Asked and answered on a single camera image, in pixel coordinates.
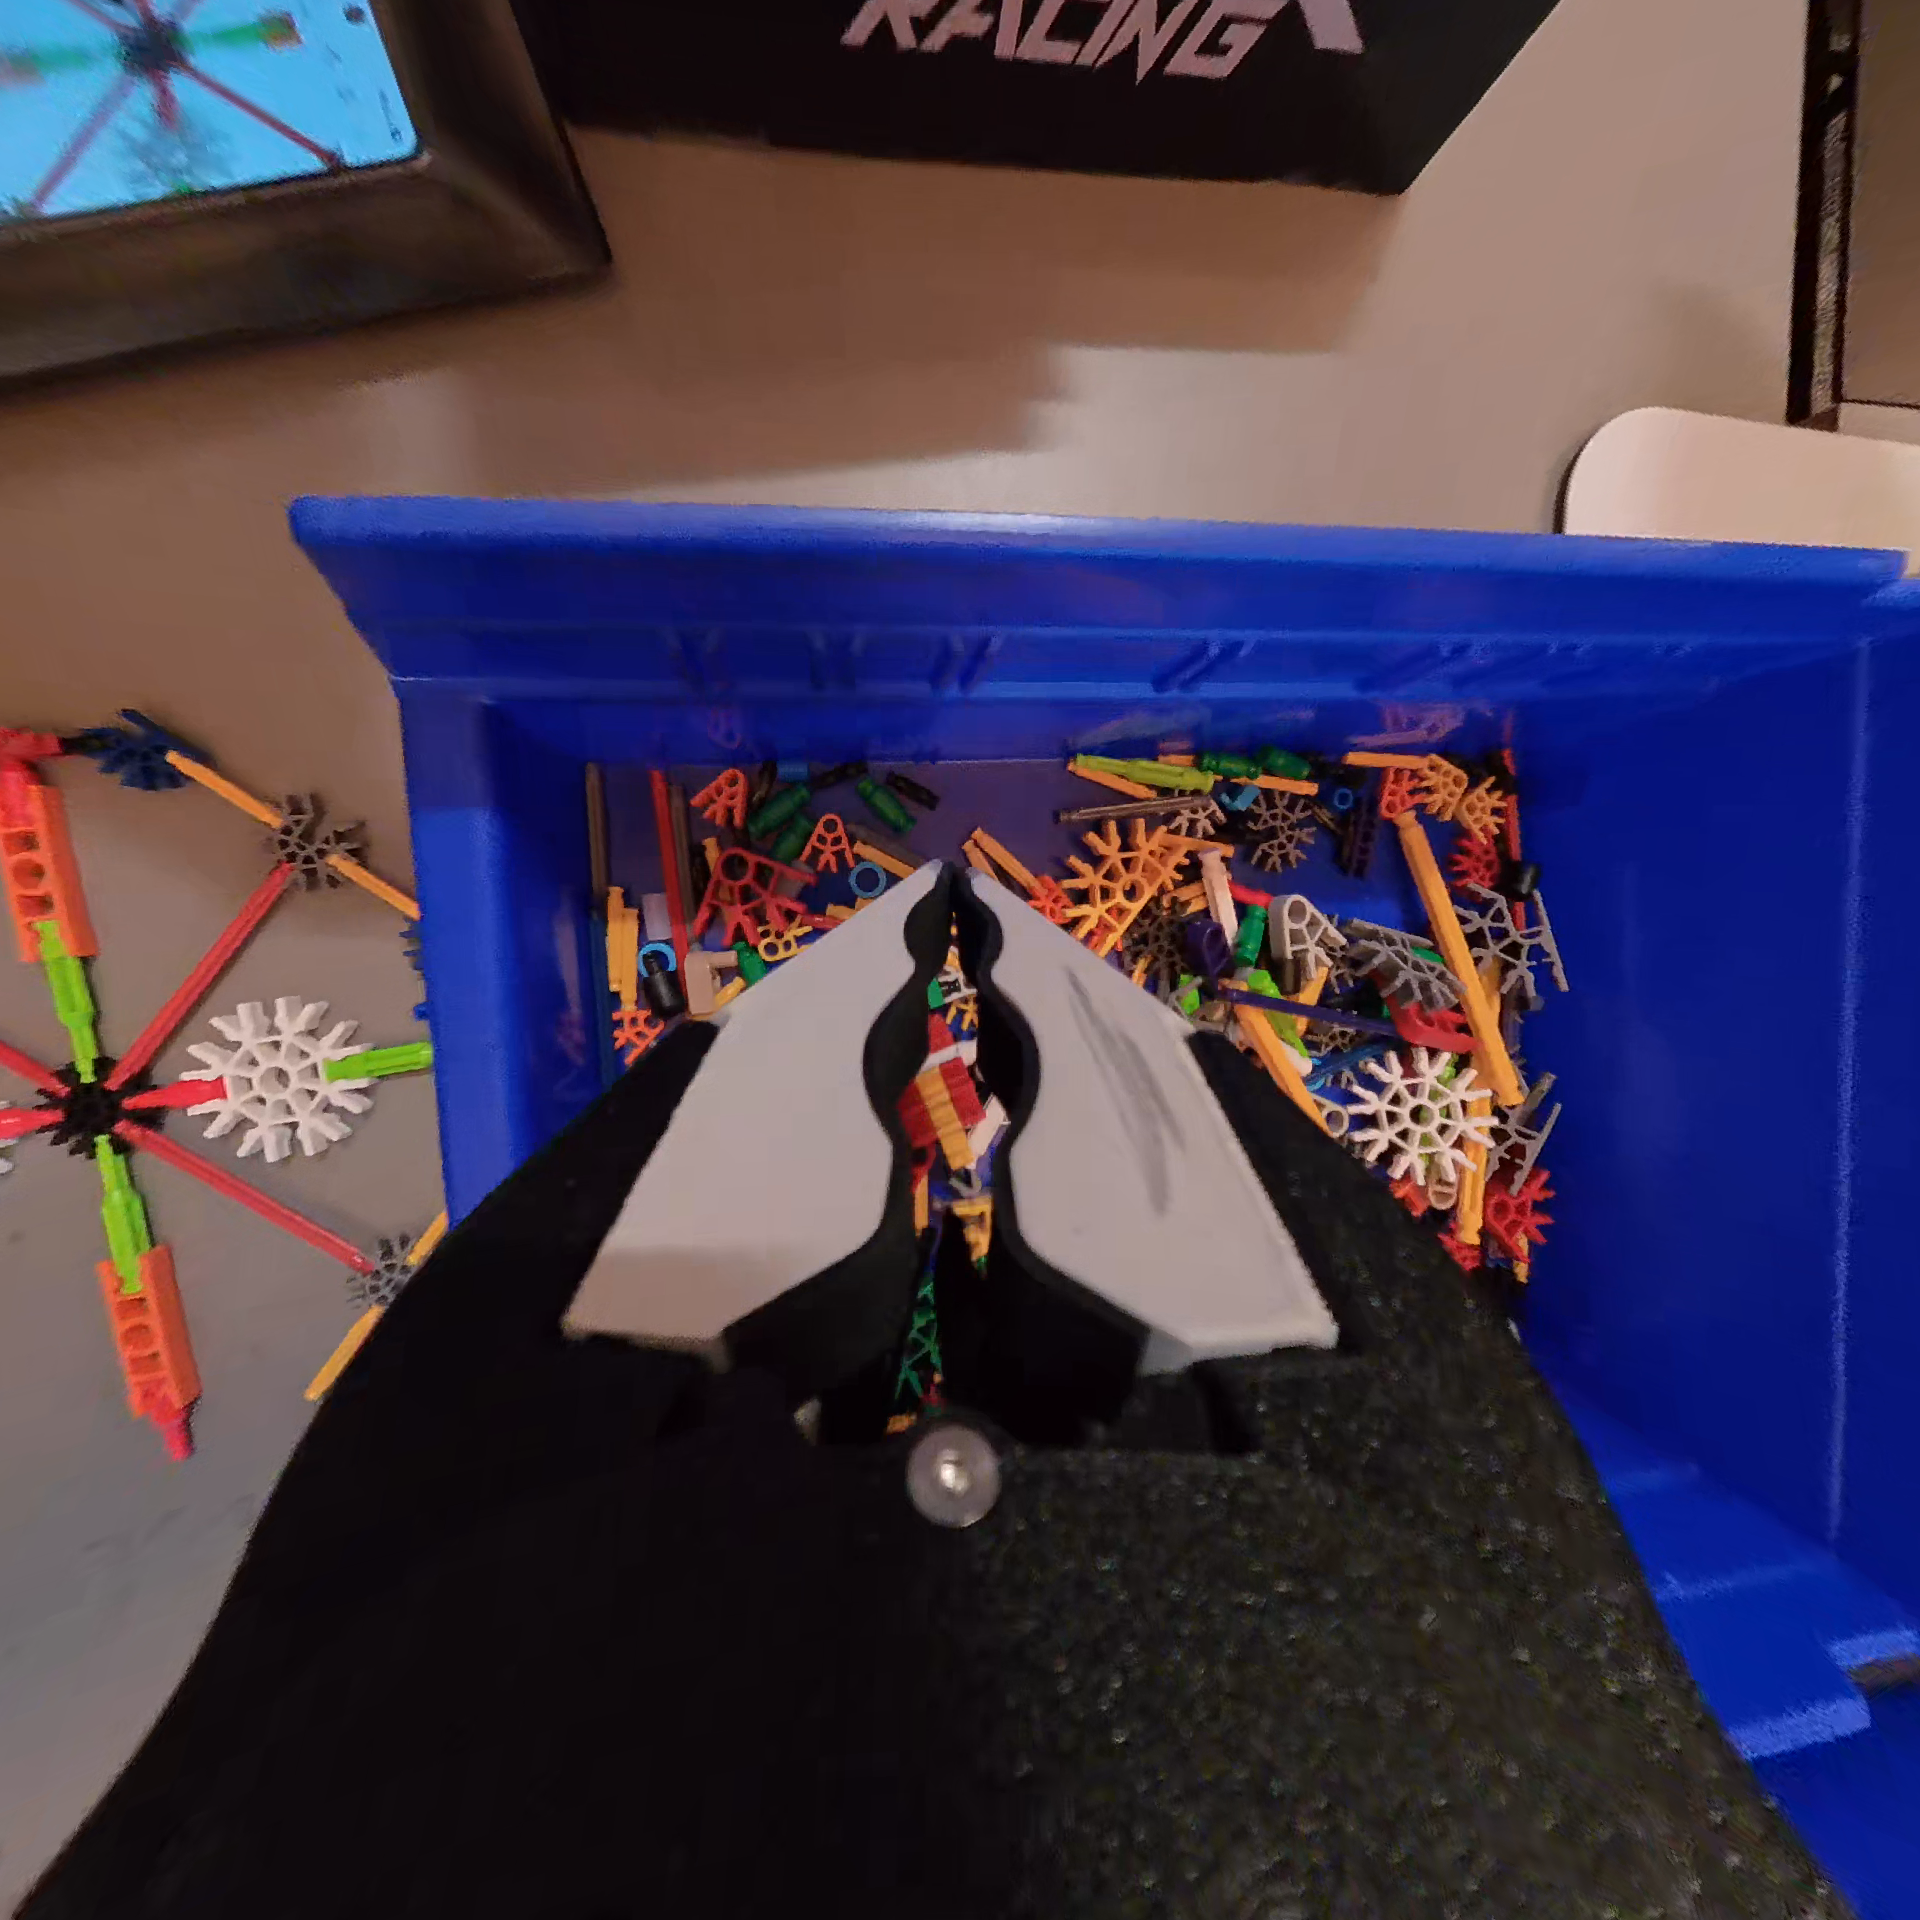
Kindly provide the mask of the black toy box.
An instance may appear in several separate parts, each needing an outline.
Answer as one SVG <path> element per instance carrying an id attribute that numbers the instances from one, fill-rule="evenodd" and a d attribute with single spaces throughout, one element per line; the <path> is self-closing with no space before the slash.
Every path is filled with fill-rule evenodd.
<path id="1" fill-rule="evenodd" d="M 567 121 L 1397 197 L 1552 2 L 526 2 Z"/>

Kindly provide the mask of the colourful construction wheel model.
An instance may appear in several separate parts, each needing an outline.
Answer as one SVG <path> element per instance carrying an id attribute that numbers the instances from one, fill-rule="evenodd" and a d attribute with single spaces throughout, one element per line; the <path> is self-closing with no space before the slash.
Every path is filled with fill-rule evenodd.
<path id="1" fill-rule="evenodd" d="M 263 878 L 171 997 L 117 1051 L 105 1042 L 94 994 L 101 937 L 57 761 L 89 761 L 142 793 L 199 789 L 247 816 L 267 839 Z M 322 1001 L 279 997 L 213 1017 L 213 1040 L 187 1047 L 192 1065 L 160 1074 L 165 1049 L 178 1042 L 277 907 L 295 894 L 329 889 L 352 889 L 395 912 L 407 955 L 418 960 L 418 901 L 370 866 L 361 825 L 329 818 L 315 795 L 265 800 L 133 709 L 107 727 L 73 734 L 2 731 L 5 937 L 39 974 L 66 1042 L 62 1063 L 2 1045 L 5 1081 L 32 1093 L 25 1106 L 5 1102 L 5 1170 L 11 1170 L 11 1150 L 30 1141 L 57 1145 L 91 1166 L 105 1248 L 96 1266 L 98 1291 L 128 1413 L 155 1433 L 171 1461 L 194 1454 L 203 1385 L 176 1255 L 153 1225 L 135 1163 L 162 1163 L 219 1193 L 354 1280 L 368 1271 L 373 1250 L 169 1136 L 169 1118 L 201 1122 L 208 1141 L 229 1141 L 242 1161 L 315 1159 L 350 1136 L 379 1083 L 425 1074 L 434 1063 L 430 1040 L 366 1047 L 354 1022 L 331 1019 Z"/>

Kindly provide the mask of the yellow plastic rod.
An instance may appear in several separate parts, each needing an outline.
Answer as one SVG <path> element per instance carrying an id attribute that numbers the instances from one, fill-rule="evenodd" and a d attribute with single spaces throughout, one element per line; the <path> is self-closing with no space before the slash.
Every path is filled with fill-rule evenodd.
<path id="1" fill-rule="evenodd" d="M 416 1237 L 384 1237 L 377 1241 L 366 1273 L 352 1280 L 350 1294 L 354 1319 L 347 1333 L 311 1376 L 304 1401 L 322 1403 L 331 1387 L 341 1381 L 352 1360 L 366 1349 L 377 1330 L 377 1323 L 393 1307 L 398 1296 L 407 1289 L 418 1266 L 439 1250 L 448 1232 L 448 1214 L 434 1214 Z"/>

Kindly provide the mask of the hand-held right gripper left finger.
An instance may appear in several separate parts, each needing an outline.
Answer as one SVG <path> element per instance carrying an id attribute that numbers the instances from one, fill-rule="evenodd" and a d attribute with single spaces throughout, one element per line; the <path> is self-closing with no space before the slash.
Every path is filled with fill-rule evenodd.
<path id="1" fill-rule="evenodd" d="M 919 1289 L 898 1104 L 955 866 L 933 859 L 704 1029 L 562 1326 L 629 1342 L 896 1342 Z"/>

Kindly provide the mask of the blue plastic bin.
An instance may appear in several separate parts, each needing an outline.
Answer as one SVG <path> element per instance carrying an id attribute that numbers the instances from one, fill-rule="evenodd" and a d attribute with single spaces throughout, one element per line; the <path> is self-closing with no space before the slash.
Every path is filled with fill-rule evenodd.
<path id="1" fill-rule="evenodd" d="M 615 775 L 910 761 L 1015 830 L 1070 750 L 1518 747 L 1573 965 L 1527 1330 L 1577 1410 L 1771 1515 L 1662 1605 L 1861 1915 L 1915 1915 L 1915 581 L 1899 555 L 1145 519 L 306 496 L 384 663 L 469 1214 L 594 1093 L 585 827 Z"/>

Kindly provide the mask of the white rounded board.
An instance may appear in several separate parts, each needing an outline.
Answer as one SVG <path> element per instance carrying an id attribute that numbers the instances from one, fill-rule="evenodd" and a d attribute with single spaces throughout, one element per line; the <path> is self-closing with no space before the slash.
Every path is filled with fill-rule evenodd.
<path id="1" fill-rule="evenodd" d="M 1573 537 L 1899 551 L 1915 574 L 1915 414 L 1893 439 L 1872 439 L 1639 407 L 1579 448 L 1554 526 Z"/>

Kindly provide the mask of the pile of colourful construction pieces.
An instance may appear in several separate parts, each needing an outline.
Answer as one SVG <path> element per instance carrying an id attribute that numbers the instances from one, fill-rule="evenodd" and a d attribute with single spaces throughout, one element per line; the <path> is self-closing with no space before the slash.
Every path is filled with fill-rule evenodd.
<path id="1" fill-rule="evenodd" d="M 969 837 L 976 853 L 965 866 L 955 866 L 949 953 L 928 985 L 928 1051 L 898 1104 L 912 1147 L 919 1248 L 923 1227 L 917 1195 L 923 1182 L 937 1166 L 946 1166 L 949 1173 L 969 1173 L 981 1159 L 990 1161 L 987 1262 L 983 1271 L 971 1271 L 958 1287 L 937 1294 L 933 1307 L 939 1339 L 937 1371 L 946 1403 L 1033 1447 L 1063 1449 L 1102 1442 L 1106 1433 L 1122 1426 L 1141 1392 L 1157 1383 L 1173 1383 L 1173 1397 L 1182 1408 L 1200 1408 L 1207 1369 L 1227 1360 L 1195 1360 L 1170 1374 L 1147 1374 L 1143 1369 L 1145 1337 L 1134 1323 L 1070 1282 L 1038 1278 L 1006 1248 L 994 1193 L 994 1161 L 1006 1136 L 1006 1113 L 976 1067 L 969 875 L 985 873 L 1006 885 L 1045 921 L 1061 926 L 1095 958 L 1118 969 L 1120 946 L 1145 910 L 1166 896 L 1186 896 L 1193 889 L 1184 878 L 1189 866 L 1200 871 L 1202 891 L 1234 898 L 1227 885 L 1223 837 L 1184 825 L 1186 805 L 1189 800 L 1175 800 L 1161 816 L 1143 814 L 1131 823 L 1102 823 L 1088 834 L 1086 853 L 1067 857 L 1067 873 L 1054 882 L 1051 896 L 1042 896 L 1040 878 L 1017 866 L 987 834 Z M 839 880 L 841 894 L 848 896 L 848 912 L 834 930 L 930 862 L 905 862 L 891 843 L 882 843 L 878 853 L 855 853 L 846 832 L 834 834 L 823 853 L 814 846 L 800 850 L 802 869 Z M 1239 923 L 1221 928 L 1221 935 L 1230 944 L 1227 958 L 1223 967 L 1200 976 L 1198 1008 L 1225 1013 L 1241 1033 L 1239 1047 L 1214 1029 L 1193 1024 L 1179 999 L 1161 999 L 1118 971 L 1195 1031 L 1193 1051 L 1282 1225 L 1287 1221 L 1280 1200 L 1269 1191 L 1257 1159 L 1257 1152 L 1280 1145 L 1280 1136 L 1264 1118 L 1264 1095 L 1280 1099 L 1282 1118 L 1303 1120 L 1312 1136 L 1358 1150 L 1369 1168 L 1378 1168 L 1392 1184 L 1408 1184 L 1435 1207 L 1463 1200 L 1470 1175 L 1499 1163 L 1504 1152 L 1499 1129 L 1511 1113 L 1527 1106 L 1527 1095 L 1515 1093 L 1502 1099 L 1495 1077 L 1472 1063 L 1472 1040 L 1424 1040 L 1390 1024 L 1385 1054 L 1342 1065 L 1337 1077 L 1344 1077 L 1346 1086 L 1326 1088 L 1317 1081 L 1319 1063 L 1307 1045 L 1280 1033 L 1282 1019 L 1351 1031 L 1362 1031 L 1362 1019 L 1355 1013 L 1326 1008 L 1282 1010 L 1280 999 L 1259 987 L 1257 949 L 1271 944 L 1282 965 L 1298 958 L 1314 976 L 1342 974 L 1353 983 L 1397 955 L 1385 928 L 1337 926 L 1310 914 L 1301 898 L 1275 896 L 1248 901 Z M 688 1040 L 697 1045 L 690 1054 L 690 1074 L 706 1049 L 706 1042 L 697 1040 L 699 1031 L 704 1026 L 688 1033 Z M 688 1077 L 681 1083 L 667 1074 L 670 1065 L 665 1040 L 656 1040 L 654 1049 L 635 1063 L 645 1093 L 642 1118 L 661 1120 L 663 1129 L 690 1081 Z M 1303 1237 L 1289 1225 L 1287 1232 L 1333 1310 L 1337 1344 L 1330 1351 L 1273 1351 L 1237 1360 L 1289 1353 L 1326 1358 L 1342 1344 L 1328 1285 L 1314 1273 Z M 921 1253 L 919 1289 L 896 1342 L 629 1342 L 610 1335 L 562 1333 L 576 1339 L 622 1339 L 635 1349 L 757 1369 L 779 1381 L 789 1399 L 798 1403 L 827 1401 L 850 1392 L 885 1360 L 905 1355 L 919 1294 Z"/>

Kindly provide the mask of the smartphone in dark holder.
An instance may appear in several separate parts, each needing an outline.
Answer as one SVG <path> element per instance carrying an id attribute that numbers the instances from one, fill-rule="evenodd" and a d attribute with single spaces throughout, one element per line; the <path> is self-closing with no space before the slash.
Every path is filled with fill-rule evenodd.
<path id="1" fill-rule="evenodd" d="M 7 391 L 608 263 L 512 5 L 2 5 Z"/>

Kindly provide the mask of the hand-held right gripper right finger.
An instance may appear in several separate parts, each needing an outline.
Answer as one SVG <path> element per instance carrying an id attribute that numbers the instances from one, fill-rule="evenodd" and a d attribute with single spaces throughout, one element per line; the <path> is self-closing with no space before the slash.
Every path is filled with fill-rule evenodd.
<path id="1" fill-rule="evenodd" d="M 1006 885 L 969 875 L 976 1067 L 1006 1113 L 1006 1248 L 1143 1333 L 1143 1369 L 1337 1344 L 1193 1051 L 1193 1026 Z"/>

